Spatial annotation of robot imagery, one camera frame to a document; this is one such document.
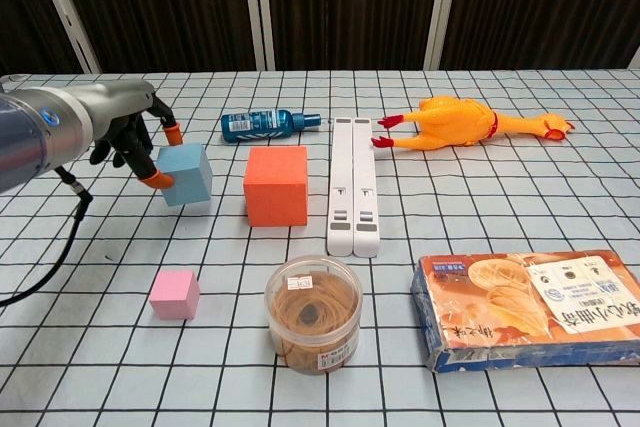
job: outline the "orange fingertip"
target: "orange fingertip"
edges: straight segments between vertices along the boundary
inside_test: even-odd
[[[181,145],[182,144],[182,132],[180,132],[180,124],[176,124],[173,127],[164,127],[164,135],[169,141],[169,145]]]
[[[168,189],[169,187],[173,187],[175,184],[175,180],[170,175],[167,175],[159,170],[156,170],[156,173],[151,177],[147,177],[146,179],[138,179],[143,184],[148,185],[152,189]]]

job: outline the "dark curtain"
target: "dark curtain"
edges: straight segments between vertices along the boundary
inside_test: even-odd
[[[73,0],[105,72],[253,70],[247,0]]]
[[[0,75],[81,72],[51,0],[0,0]]]
[[[269,0],[278,69],[422,69],[433,0]]]
[[[453,0],[441,69],[626,68],[640,0]]]

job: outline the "grid tablecloth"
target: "grid tablecloth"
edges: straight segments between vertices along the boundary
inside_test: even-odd
[[[126,168],[88,154],[71,165],[95,200],[59,274],[0,313],[1,426],[640,425],[635,365],[432,374],[409,295],[426,254],[611,248],[638,276],[640,71],[110,74],[5,87],[131,77],[153,83],[186,140],[206,145],[213,197],[169,208]],[[308,225],[251,229],[242,178],[251,146],[267,142],[225,144],[219,117],[279,107],[378,119],[432,95],[554,111],[576,130],[562,143],[377,151],[380,254],[346,259],[365,290],[360,345],[345,368],[299,375],[273,353],[262,292],[286,259],[325,252],[330,124],[270,141],[307,146]],[[75,204],[55,175],[1,194],[3,295],[55,261]],[[193,321],[153,317],[147,295],[165,268],[197,273]]]

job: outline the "bottle cap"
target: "bottle cap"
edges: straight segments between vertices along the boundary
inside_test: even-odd
[[[320,114],[293,114],[293,130],[299,132],[306,127],[317,127],[320,120]]]

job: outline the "rubber chicken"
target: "rubber chicken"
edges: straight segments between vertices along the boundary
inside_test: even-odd
[[[392,115],[378,121],[386,129],[401,122],[417,122],[420,134],[408,139],[372,138],[376,147],[435,150],[447,145],[473,145],[495,134],[533,134],[550,140],[562,140],[573,125],[557,114],[535,118],[498,114],[472,99],[433,97],[420,101],[420,110]]]

